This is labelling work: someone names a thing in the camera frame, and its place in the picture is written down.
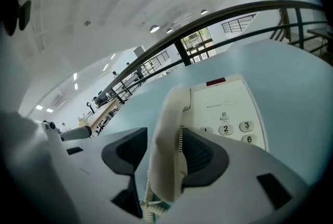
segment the black rubber tip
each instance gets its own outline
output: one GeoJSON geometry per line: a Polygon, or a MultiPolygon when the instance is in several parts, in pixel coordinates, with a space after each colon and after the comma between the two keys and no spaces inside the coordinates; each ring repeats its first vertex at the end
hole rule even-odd
{"type": "Polygon", "coordinates": [[[48,125],[49,125],[50,128],[53,129],[53,130],[56,128],[56,125],[54,124],[54,122],[50,122],[48,125]]]}
{"type": "Polygon", "coordinates": [[[89,131],[89,136],[93,134],[93,132],[89,126],[84,126],[84,127],[87,128],[87,130],[89,131]]]}

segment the button labeled 1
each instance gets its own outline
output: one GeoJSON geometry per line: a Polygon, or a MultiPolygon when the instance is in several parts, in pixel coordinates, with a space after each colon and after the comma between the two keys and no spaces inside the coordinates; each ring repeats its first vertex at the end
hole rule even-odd
{"type": "Polygon", "coordinates": [[[243,138],[241,138],[241,141],[255,145],[255,143],[257,142],[257,136],[255,136],[254,134],[245,135],[243,136],[243,138]]]}
{"type": "Polygon", "coordinates": [[[211,127],[201,127],[200,130],[204,131],[204,132],[211,132],[211,133],[213,133],[213,129],[211,127]]]}
{"type": "Polygon", "coordinates": [[[231,125],[222,125],[219,127],[219,133],[221,135],[230,135],[234,132],[234,127],[231,125]]]}
{"type": "Polygon", "coordinates": [[[243,121],[239,124],[239,129],[242,132],[248,132],[253,130],[253,122],[252,121],[243,121]]]}

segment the black fan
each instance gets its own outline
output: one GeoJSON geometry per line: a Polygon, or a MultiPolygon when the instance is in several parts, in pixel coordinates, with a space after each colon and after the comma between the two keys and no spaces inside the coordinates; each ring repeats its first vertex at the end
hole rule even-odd
{"type": "Polygon", "coordinates": [[[6,32],[12,36],[16,29],[17,19],[19,19],[19,28],[24,30],[30,21],[31,1],[27,0],[22,6],[17,0],[7,0],[6,10],[3,11],[3,23],[6,32]]]}

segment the telephone handset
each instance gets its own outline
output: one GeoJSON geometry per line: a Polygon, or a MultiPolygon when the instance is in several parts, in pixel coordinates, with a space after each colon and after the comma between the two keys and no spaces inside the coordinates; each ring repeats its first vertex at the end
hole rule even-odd
{"type": "Polygon", "coordinates": [[[164,201],[175,201],[187,176],[182,152],[182,128],[256,145],[268,152],[263,121],[241,75],[189,88],[175,86],[166,96],[152,137],[149,179],[151,189],[164,201]]]}

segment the rectangular ceiling light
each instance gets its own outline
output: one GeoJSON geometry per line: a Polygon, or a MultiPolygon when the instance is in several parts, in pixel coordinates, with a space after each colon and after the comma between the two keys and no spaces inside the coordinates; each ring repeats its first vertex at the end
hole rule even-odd
{"type": "Polygon", "coordinates": [[[104,71],[104,70],[106,70],[106,68],[108,67],[108,65],[109,65],[109,64],[106,64],[106,65],[105,65],[105,67],[104,67],[103,71],[104,71]]]}

